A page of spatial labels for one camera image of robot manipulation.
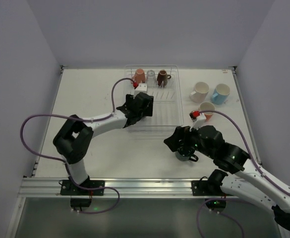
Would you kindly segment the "white faceted ceramic mug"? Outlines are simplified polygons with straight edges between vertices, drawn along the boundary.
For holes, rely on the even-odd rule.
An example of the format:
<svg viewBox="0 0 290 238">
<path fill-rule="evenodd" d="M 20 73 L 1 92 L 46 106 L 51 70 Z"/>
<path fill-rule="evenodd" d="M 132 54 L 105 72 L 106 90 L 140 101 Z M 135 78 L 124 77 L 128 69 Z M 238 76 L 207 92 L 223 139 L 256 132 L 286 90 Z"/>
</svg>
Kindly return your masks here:
<svg viewBox="0 0 290 238">
<path fill-rule="evenodd" d="M 207 83 L 197 82 L 193 87 L 193 91 L 189 95 L 190 100 L 197 104 L 202 103 L 208 95 L 209 89 L 210 88 Z"/>
</svg>

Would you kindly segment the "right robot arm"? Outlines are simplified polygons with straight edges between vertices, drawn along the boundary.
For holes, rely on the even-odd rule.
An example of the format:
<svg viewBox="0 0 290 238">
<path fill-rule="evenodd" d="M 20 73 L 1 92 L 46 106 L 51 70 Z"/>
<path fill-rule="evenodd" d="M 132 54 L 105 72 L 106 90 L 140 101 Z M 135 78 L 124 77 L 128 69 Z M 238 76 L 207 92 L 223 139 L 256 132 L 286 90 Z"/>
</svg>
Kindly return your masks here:
<svg viewBox="0 0 290 238">
<path fill-rule="evenodd" d="M 209 189 L 267 209 L 278 225 L 290 231 L 290 186 L 251 160 L 250 154 L 225 142 L 213 126 L 178 126 L 164 143 L 185 158 L 198 151 L 212 159 L 218 168 L 209 176 Z"/>
</svg>

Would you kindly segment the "light blue ceramic mug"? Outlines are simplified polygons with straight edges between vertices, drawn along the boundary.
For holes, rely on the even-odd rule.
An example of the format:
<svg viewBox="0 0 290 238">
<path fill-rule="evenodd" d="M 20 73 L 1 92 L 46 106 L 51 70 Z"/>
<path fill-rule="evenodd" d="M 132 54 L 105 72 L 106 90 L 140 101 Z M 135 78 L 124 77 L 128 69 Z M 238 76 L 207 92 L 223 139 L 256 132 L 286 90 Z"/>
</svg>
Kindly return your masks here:
<svg viewBox="0 0 290 238">
<path fill-rule="evenodd" d="M 216 105 L 222 105 L 230 95 L 230 87 L 226 84 L 218 84 L 211 96 L 211 102 Z"/>
</svg>

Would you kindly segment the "pink ceramic mug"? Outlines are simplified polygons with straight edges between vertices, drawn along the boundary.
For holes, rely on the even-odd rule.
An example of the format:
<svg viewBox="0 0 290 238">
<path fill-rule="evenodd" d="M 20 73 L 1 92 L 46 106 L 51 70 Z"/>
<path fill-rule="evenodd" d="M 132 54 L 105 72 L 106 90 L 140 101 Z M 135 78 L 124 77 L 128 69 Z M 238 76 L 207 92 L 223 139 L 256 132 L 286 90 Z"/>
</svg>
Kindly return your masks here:
<svg viewBox="0 0 290 238">
<path fill-rule="evenodd" d="M 132 84 L 136 82 L 139 83 L 146 83 L 146 76 L 143 69 L 139 68 L 136 70 L 135 74 L 132 76 Z"/>
</svg>

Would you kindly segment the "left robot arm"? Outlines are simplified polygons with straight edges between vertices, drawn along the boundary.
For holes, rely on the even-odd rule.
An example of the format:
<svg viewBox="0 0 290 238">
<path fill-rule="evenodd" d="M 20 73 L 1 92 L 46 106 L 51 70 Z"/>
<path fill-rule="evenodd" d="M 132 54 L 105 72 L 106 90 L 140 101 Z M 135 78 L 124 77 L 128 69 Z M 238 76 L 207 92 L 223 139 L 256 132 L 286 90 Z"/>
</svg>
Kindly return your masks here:
<svg viewBox="0 0 290 238">
<path fill-rule="evenodd" d="M 109 116 L 81 119 L 72 115 L 53 139 L 53 145 L 65 159 L 66 170 L 73 184 L 84 185 L 89 176 L 85 170 L 85 157 L 91 140 L 103 133 L 123 129 L 153 115 L 154 97 L 146 93 L 127 94 L 125 103 Z"/>
</svg>

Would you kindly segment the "orange ceramic mug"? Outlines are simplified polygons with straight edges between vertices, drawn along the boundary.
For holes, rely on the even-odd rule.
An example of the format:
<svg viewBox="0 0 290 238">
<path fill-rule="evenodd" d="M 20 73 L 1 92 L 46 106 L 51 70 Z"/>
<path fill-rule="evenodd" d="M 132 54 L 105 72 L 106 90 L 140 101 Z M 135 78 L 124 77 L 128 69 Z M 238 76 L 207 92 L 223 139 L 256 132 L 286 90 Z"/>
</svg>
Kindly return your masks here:
<svg viewBox="0 0 290 238">
<path fill-rule="evenodd" d="M 215 110 L 215 106 L 210 102 L 203 102 L 199 107 L 200 111 L 204 111 L 204 115 L 206 117 L 206 121 L 209 121 L 213 116 L 213 111 Z"/>
</svg>

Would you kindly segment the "dark green ceramic mug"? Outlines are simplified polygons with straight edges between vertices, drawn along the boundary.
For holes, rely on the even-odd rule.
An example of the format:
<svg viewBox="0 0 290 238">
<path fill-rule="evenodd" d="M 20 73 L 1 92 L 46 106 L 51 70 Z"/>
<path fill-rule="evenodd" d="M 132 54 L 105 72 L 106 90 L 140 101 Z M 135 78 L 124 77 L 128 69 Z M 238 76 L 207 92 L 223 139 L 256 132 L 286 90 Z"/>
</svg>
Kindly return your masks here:
<svg viewBox="0 0 290 238">
<path fill-rule="evenodd" d="M 199 158 L 195 155 L 195 149 L 192 147 L 180 147 L 175 152 L 175 156 L 182 162 L 192 161 L 197 162 Z"/>
</svg>

